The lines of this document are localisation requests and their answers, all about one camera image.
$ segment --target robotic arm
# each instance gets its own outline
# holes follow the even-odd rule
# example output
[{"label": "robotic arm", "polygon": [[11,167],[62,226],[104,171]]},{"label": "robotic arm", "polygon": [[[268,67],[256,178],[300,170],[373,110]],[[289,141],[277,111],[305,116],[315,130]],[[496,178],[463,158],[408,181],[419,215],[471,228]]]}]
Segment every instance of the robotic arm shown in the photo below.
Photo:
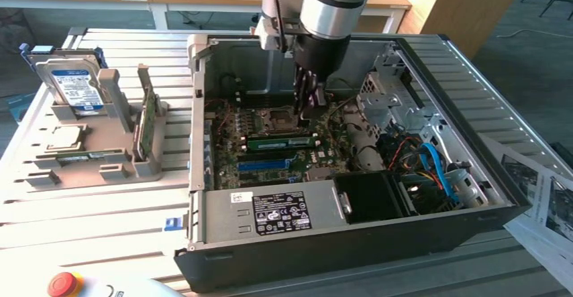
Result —
[{"label": "robotic arm", "polygon": [[327,77],[337,70],[365,0],[262,0],[254,34],[264,50],[295,57],[299,125],[327,110]]}]

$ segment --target metal workbench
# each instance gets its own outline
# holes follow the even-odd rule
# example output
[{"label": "metal workbench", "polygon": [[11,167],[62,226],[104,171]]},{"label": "metal workbench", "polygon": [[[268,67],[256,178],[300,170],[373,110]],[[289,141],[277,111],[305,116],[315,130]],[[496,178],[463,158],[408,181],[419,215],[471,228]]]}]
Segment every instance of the metal workbench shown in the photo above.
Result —
[{"label": "metal workbench", "polygon": [[[188,207],[193,92],[185,41],[190,33],[181,30],[89,29],[82,36],[67,36],[65,48],[98,46],[104,49],[106,63],[120,72],[120,88],[130,101],[140,101],[142,96],[137,64],[150,67],[156,93],[169,103],[164,177],[130,186],[43,192],[23,192],[3,185],[0,193],[3,202],[0,206],[0,264],[37,258],[45,263],[73,267],[78,272],[125,272],[153,278],[193,296],[172,256],[161,253],[165,241],[173,236],[182,237],[181,232],[168,235],[161,232],[164,219],[180,216]],[[437,36],[405,36],[405,40],[474,129],[546,167],[568,174],[564,163],[490,88],[488,82],[463,56],[449,50],[449,42]],[[25,148],[42,137],[38,132],[42,121],[53,119],[49,104],[50,95],[41,86],[0,162],[3,179],[14,178],[10,171],[25,169]],[[212,295],[254,292],[257,296],[570,296],[504,230],[476,235],[449,253]]]}]

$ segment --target blue cable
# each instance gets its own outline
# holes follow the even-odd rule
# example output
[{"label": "blue cable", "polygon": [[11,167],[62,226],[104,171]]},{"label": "blue cable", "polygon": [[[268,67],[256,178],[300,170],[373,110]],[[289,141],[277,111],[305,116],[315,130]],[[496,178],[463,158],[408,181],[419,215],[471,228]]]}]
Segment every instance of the blue cable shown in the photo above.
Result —
[{"label": "blue cable", "polygon": [[[435,165],[435,173],[437,174],[437,179],[440,182],[440,185],[443,186],[443,190],[445,191],[445,195],[455,201],[455,203],[459,202],[457,196],[453,193],[453,190],[451,189],[451,186],[448,185],[445,176],[443,175],[443,170],[440,169],[440,162],[439,162],[439,155],[437,151],[435,150],[435,147],[429,143],[421,143],[421,147],[425,147],[429,151],[432,163]],[[427,165],[427,158],[424,154],[419,155],[419,159],[421,160],[423,168],[429,171],[429,166]]]}]

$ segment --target red button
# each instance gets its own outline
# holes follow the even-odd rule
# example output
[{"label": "red button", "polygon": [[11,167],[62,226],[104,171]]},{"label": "red button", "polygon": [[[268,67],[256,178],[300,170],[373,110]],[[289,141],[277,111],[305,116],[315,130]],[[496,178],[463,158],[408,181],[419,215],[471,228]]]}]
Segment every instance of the red button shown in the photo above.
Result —
[{"label": "red button", "polygon": [[65,297],[73,292],[75,285],[77,278],[69,272],[61,272],[51,278],[47,295],[50,297]]}]

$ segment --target power supply label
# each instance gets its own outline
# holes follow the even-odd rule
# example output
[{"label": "power supply label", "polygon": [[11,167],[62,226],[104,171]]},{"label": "power supply label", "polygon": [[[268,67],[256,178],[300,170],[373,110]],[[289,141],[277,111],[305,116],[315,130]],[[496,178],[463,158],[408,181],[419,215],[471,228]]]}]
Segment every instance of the power supply label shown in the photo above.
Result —
[{"label": "power supply label", "polygon": [[258,235],[312,229],[303,192],[252,196],[252,209]]},{"label": "power supply label", "polygon": [[102,108],[97,89],[89,85],[90,75],[86,70],[53,70],[51,75],[69,106],[79,111]]}]

